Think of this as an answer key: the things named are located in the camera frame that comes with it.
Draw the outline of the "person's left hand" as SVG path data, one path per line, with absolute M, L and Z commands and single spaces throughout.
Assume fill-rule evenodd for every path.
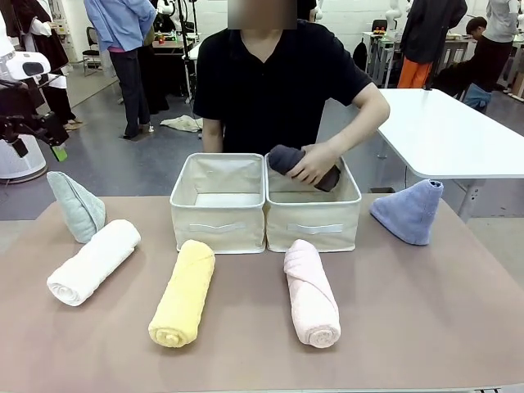
M 287 176 L 310 185 L 317 185 L 341 156 L 340 150 L 330 142 L 304 146 L 301 151 L 304 156 L 287 172 Z

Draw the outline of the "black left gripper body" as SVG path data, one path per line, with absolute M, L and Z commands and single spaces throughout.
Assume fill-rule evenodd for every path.
M 48 146 L 60 146 L 69 137 L 53 112 L 37 113 L 22 82 L 1 81 L 1 139 L 14 142 L 20 135 L 35 137 Z

